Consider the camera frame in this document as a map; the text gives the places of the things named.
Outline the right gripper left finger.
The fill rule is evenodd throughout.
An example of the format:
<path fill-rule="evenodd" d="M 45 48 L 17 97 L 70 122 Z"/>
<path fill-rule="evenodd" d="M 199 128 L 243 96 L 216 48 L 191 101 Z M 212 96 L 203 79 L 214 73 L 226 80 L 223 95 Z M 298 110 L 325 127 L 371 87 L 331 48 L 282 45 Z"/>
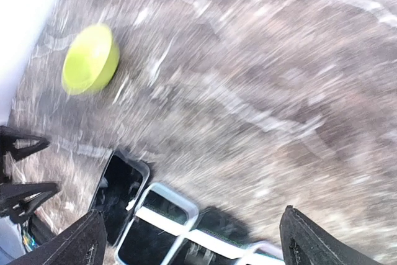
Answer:
<path fill-rule="evenodd" d="M 91 210 L 17 264 L 102 264 L 107 246 L 103 216 Z"/>

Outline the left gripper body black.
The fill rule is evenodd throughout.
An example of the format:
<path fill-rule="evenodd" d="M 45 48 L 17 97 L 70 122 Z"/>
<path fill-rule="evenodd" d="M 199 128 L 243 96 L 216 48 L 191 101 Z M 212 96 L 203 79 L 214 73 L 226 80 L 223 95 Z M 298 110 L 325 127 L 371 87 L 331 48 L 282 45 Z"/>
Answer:
<path fill-rule="evenodd" d="M 23 256 L 56 236 L 50 227 L 36 215 L 23 224 L 10 217 L 1 218 L 1 256 Z"/>

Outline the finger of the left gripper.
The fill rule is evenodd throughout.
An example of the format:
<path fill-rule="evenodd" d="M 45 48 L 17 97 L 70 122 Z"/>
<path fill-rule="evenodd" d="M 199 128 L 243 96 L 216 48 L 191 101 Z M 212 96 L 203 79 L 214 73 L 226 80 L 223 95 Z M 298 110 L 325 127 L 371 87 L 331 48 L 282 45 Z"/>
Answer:
<path fill-rule="evenodd" d="M 24 223 L 58 192 L 56 182 L 1 184 L 1 217 L 9 217 L 13 223 Z"/>
<path fill-rule="evenodd" d="M 29 141 L 33 144 L 25 147 L 16 147 L 18 141 Z M 31 135 L 20 130 L 1 126 L 1 162 L 4 162 L 7 153 L 10 153 L 15 161 L 20 161 L 31 154 L 46 149 L 50 145 L 49 139 Z"/>

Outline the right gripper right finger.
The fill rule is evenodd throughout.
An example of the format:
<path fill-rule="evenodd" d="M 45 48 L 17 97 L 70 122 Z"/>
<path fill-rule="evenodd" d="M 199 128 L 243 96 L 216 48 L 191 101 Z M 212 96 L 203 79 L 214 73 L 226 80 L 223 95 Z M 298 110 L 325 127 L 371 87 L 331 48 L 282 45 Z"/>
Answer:
<path fill-rule="evenodd" d="M 375 264 L 291 205 L 280 220 L 280 239 L 285 264 Z"/>

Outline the lavender phone case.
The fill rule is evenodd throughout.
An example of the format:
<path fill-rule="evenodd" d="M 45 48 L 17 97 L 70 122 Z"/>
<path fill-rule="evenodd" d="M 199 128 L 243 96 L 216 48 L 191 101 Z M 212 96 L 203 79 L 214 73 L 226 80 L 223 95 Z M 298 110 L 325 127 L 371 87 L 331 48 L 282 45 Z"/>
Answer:
<path fill-rule="evenodd" d="M 282 250 L 267 242 L 258 241 L 249 245 L 243 253 L 243 256 L 236 264 L 253 264 L 253 265 L 284 265 Z"/>

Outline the light blue phone case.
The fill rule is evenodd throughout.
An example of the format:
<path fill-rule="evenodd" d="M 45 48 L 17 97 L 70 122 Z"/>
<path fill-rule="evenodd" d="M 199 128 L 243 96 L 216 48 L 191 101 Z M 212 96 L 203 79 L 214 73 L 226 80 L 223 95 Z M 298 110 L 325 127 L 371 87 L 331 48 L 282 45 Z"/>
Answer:
<path fill-rule="evenodd" d="M 117 256 L 120 244 L 123 241 L 123 239 L 125 238 L 126 234 L 128 233 L 128 229 L 129 229 L 130 225 L 132 224 L 132 221 L 136 214 L 136 211 L 138 211 L 138 209 L 142 206 L 143 201 L 144 201 L 148 191 L 150 191 L 150 190 L 153 190 L 153 191 L 157 192 L 158 194 L 161 194 L 165 198 L 169 199 L 171 202 L 179 205 L 182 209 L 184 209 L 188 213 L 188 216 L 189 216 L 187 224 L 182 227 L 183 228 L 182 234 L 177 237 L 172 248 L 170 249 L 166 258 L 164 259 L 164 264 L 170 264 L 172 262 L 172 260 L 174 259 L 176 253 L 178 252 L 179 248 L 181 247 L 181 245 L 184 241 L 185 235 L 192 229 L 196 220 L 199 217 L 199 208 L 193 202 L 191 202 L 189 199 L 185 198 L 180 193 L 171 189 L 167 185 L 161 184 L 159 182 L 154 182 L 154 183 L 150 184 L 147 187 L 147 189 L 145 189 L 142 196 L 140 197 L 140 199 L 134 209 L 133 217 L 130 220 L 130 222 L 128 223 L 128 225 L 120 239 L 120 243 L 117 245 L 117 249 L 115 252 L 115 259 L 117 260 L 117 262 L 119 264 L 123 264 L 120 262 L 120 260 Z"/>

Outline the silver white phone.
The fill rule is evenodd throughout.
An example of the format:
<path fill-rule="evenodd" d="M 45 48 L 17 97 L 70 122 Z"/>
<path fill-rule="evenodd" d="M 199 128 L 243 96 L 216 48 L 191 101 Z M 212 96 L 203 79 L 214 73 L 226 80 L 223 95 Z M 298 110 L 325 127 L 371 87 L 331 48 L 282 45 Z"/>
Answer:
<path fill-rule="evenodd" d="M 89 208 L 102 213 L 110 246 L 117 246 L 150 179 L 150 168 L 128 151 L 113 151 Z"/>

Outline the dark purple edged phone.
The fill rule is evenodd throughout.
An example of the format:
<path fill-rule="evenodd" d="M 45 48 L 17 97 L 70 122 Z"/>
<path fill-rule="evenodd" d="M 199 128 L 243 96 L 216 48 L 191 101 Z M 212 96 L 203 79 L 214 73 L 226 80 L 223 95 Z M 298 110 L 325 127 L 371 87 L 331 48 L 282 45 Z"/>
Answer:
<path fill-rule="evenodd" d="M 188 222 L 188 213 L 161 194 L 148 191 L 117 256 L 123 264 L 164 264 Z"/>

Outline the black phone case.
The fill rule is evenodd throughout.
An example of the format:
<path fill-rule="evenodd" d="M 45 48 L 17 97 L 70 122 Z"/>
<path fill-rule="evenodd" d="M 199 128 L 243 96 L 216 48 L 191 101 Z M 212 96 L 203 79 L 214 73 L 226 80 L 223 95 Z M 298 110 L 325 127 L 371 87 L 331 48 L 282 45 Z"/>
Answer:
<path fill-rule="evenodd" d="M 248 244 L 248 226 L 211 206 L 200 213 L 171 264 L 235 264 Z"/>

